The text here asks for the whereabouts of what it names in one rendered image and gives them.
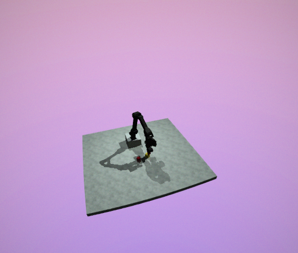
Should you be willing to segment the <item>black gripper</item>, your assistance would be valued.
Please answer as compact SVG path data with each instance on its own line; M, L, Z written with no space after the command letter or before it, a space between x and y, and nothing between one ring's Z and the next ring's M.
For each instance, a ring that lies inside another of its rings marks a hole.
M151 147L151 144L149 142L146 142L145 141L145 146L147 148L147 152L150 153L150 152L153 152L153 148Z

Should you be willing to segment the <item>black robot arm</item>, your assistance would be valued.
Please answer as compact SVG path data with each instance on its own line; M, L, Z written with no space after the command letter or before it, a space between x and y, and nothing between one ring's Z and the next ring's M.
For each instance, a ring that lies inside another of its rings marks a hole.
M131 135L130 139L131 140L135 140L137 139L136 138L136 134L138 133L138 130L137 130L137 122L138 120L140 121L142 127L143 127L143 132L144 132L144 135L146 137L146 142L149 142L151 144L151 146L154 146L156 147L157 143L156 143L156 140L154 140L152 137L153 136L153 133L152 131L147 127L146 125L146 122L143 118L143 115L141 115L140 112L134 112L132 113L132 117L133 117L133 125L132 125L132 129L131 131L129 132L129 134ZM151 135L151 136L150 136Z

